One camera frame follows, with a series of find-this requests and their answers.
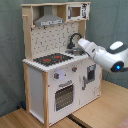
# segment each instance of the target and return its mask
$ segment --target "oven window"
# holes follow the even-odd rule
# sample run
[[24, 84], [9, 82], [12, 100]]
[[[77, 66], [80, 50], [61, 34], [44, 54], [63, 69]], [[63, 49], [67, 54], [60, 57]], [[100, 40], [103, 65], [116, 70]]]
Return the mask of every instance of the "oven window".
[[80, 16], [80, 7], [72, 7], [72, 17]]
[[55, 93], [56, 111], [73, 103], [73, 85], [63, 88]]

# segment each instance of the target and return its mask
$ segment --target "control knob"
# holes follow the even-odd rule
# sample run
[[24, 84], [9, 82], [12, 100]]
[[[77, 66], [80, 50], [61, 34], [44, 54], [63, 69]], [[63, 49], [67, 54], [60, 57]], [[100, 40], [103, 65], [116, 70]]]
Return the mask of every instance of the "control knob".
[[55, 78], [55, 79], [59, 79], [59, 74], [58, 74], [58, 73], [55, 73], [55, 74], [54, 74], [54, 78]]
[[73, 72], [76, 72], [76, 70], [77, 70], [77, 67], [73, 67], [73, 68], [72, 68], [72, 71], [73, 71]]

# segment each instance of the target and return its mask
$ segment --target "microwave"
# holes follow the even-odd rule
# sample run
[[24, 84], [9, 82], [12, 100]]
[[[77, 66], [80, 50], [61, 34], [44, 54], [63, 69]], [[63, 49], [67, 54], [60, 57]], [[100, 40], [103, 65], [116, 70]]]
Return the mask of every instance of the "microwave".
[[67, 21], [89, 18], [90, 4], [67, 5]]

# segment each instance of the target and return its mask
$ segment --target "sink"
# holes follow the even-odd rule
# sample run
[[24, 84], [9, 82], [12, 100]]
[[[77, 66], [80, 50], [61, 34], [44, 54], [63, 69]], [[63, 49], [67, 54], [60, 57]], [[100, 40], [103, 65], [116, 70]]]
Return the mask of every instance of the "sink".
[[81, 56], [85, 55], [86, 53], [83, 51], [82, 48], [73, 48], [73, 49], [68, 49], [65, 51], [65, 53], [75, 55], [75, 56]]

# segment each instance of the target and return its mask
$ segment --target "cabinet door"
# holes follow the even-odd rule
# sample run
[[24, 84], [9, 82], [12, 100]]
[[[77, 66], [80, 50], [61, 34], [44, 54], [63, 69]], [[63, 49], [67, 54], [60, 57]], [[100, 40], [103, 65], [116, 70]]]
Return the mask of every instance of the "cabinet door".
[[82, 19], [82, 4], [67, 5], [67, 21]]
[[80, 106], [84, 106], [99, 96], [101, 68], [90, 59], [82, 61]]

